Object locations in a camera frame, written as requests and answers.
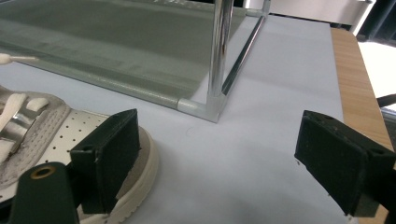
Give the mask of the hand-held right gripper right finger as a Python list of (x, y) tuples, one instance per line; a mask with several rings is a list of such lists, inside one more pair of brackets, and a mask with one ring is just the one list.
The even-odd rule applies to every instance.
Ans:
[(294, 157), (342, 211), (373, 217), (384, 206), (396, 217), (396, 153), (318, 112), (305, 110)]

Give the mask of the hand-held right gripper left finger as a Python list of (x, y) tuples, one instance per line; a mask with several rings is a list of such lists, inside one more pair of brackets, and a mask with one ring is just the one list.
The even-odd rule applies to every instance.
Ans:
[(137, 110), (105, 119), (71, 151), (74, 171), (82, 175), (85, 214), (109, 214), (140, 150)]

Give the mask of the white perforated sneaker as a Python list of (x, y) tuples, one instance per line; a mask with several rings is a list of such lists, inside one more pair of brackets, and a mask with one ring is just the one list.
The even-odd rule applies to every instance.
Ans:
[(85, 214), (70, 151), (110, 116), (42, 92), (0, 85), (0, 224), (121, 224), (147, 197), (159, 155), (138, 124), (140, 150), (109, 214)]

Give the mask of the metal shoe rack grey shelf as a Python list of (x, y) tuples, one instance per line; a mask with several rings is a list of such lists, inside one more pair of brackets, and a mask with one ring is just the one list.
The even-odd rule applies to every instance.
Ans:
[(15, 61), (216, 122), (271, 0), (0, 0)]

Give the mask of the white table cover sheet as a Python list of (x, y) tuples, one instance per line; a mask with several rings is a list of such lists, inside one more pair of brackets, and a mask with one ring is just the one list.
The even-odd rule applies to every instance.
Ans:
[(270, 17), (215, 123), (20, 63), (0, 65), (0, 85), (97, 113), (137, 110), (160, 165), (125, 224), (347, 224), (294, 157), (305, 110), (342, 115), (332, 45), (325, 23)]

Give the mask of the dark metal stand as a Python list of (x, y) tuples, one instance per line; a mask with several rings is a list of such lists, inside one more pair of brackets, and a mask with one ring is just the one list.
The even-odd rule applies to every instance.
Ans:
[(356, 0), (359, 10), (350, 32), (360, 41), (396, 46), (396, 0)]

